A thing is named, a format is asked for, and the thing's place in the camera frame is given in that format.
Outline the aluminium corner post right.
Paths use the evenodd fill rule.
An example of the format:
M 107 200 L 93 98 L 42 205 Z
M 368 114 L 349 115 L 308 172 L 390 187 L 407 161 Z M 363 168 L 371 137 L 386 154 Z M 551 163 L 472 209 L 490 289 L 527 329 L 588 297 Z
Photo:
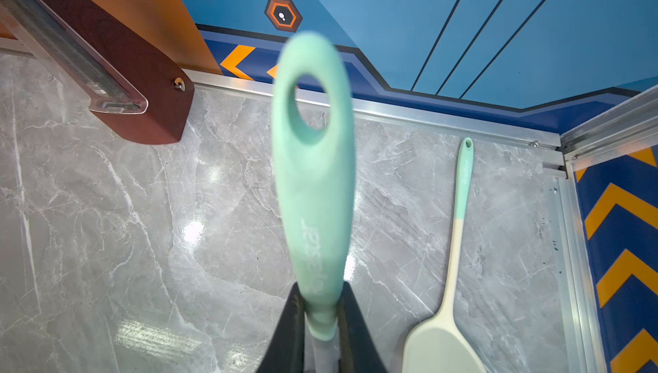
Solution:
M 656 86 L 560 136 L 567 174 L 657 145 Z

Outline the red wooden metronome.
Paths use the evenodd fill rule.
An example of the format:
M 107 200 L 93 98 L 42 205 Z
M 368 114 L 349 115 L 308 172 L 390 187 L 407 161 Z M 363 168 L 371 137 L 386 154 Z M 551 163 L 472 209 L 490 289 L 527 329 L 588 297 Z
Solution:
M 121 138 L 177 143 L 195 93 L 163 52 L 92 0 L 1 0 L 1 22 Z

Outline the grey turner mint handle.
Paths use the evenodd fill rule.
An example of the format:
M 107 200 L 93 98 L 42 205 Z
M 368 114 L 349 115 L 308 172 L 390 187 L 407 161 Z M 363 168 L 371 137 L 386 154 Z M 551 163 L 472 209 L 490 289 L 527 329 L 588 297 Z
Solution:
M 296 85 L 315 78 L 329 104 L 329 121 L 309 126 Z M 286 42 L 272 93 L 272 158 L 284 233 L 313 337 L 315 369 L 335 372 L 333 341 L 351 244 L 356 143 L 351 87 L 337 49 L 303 32 Z

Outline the cream spatula mint handle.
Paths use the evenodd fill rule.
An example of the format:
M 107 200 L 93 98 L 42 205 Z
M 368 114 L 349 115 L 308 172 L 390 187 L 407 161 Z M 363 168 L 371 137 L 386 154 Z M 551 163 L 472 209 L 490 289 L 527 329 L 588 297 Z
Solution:
M 457 327 L 454 311 L 474 150 L 473 140 L 469 137 L 459 145 L 445 290 L 437 313 L 409 333 L 404 344 L 404 372 L 486 371 L 480 357 Z

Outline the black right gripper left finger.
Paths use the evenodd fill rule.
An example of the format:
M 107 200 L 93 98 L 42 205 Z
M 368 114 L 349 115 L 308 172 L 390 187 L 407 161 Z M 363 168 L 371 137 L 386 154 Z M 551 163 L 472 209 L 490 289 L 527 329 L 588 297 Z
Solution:
M 298 284 L 295 283 L 257 373 L 304 371 L 305 323 L 305 302 Z

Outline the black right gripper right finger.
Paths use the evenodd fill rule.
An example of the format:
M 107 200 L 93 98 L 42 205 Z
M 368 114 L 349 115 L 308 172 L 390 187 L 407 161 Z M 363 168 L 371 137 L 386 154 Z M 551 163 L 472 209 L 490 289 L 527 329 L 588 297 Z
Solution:
M 363 314 L 349 282 L 345 281 L 338 302 L 339 371 L 342 373 L 387 373 L 376 351 Z

